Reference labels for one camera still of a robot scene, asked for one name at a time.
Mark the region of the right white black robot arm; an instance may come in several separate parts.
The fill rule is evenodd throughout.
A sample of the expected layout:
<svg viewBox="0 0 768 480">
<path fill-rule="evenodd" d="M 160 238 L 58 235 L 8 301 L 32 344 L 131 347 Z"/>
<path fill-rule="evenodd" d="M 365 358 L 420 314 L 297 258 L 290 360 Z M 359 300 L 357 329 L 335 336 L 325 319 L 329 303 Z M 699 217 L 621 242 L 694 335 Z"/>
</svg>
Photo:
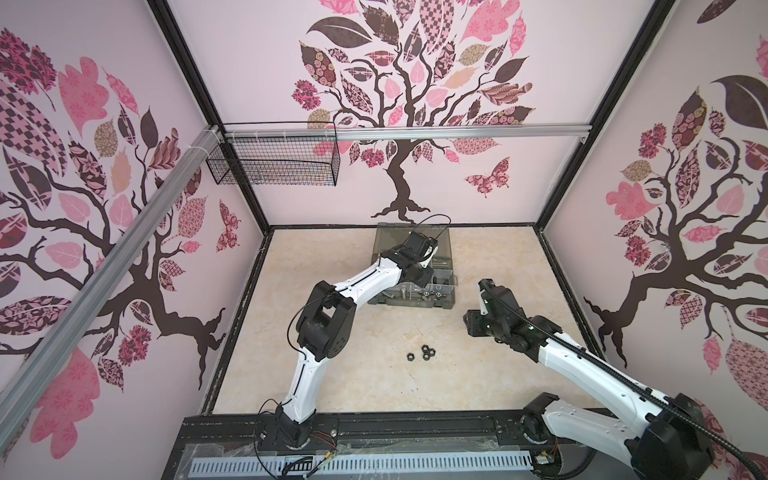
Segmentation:
<svg viewBox="0 0 768 480">
<path fill-rule="evenodd" d="M 472 337 L 491 337 L 567 378 L 606 408 L 569 404 L 543 392 L 523 409 L 519 431 L 531 443 L 564 438 L 608 455 L 641 479 L 698 479 L 716 460 L 701 408 L 670 397 L 592 355 L 548 318 L 528 317 L 513 293 L 490 279 L 478 283 L 479 308 L 463 317 Z"/>
</svg>

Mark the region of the silver wing nut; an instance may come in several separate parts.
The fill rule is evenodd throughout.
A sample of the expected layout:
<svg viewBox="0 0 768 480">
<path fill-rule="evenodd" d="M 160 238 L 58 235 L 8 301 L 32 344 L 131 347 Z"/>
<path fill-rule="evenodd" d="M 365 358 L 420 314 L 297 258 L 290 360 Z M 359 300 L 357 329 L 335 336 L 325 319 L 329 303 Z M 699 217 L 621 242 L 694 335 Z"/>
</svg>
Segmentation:
<svg viewBox="0 0 768 480">
<path fill-rule="evenodd" d="M 442 301 L 447 294 L 440 290 L 422 290 L 420 296 L 424 301 Z"/>
</svg>

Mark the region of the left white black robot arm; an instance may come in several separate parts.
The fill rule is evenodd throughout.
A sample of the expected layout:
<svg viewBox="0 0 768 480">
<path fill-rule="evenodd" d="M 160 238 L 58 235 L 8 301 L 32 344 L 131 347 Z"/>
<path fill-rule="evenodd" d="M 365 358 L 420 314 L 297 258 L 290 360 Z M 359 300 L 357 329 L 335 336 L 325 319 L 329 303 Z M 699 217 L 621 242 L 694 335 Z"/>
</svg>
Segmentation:
<svg viewBox="0 0 768 480">
<path fill-rule="evenodd" d="M 314 286 L 297 312 L 297 365 L 287 395 L 275 411 L 286 445 L 298 449 L 309 440 L 327 365 L 350 340 L 357 309 L 402 282 L 426 286 L 438 248 L 437 238 L 413 230 L 362 272 L 335 284 L 320 281 Z"/>
</svg>

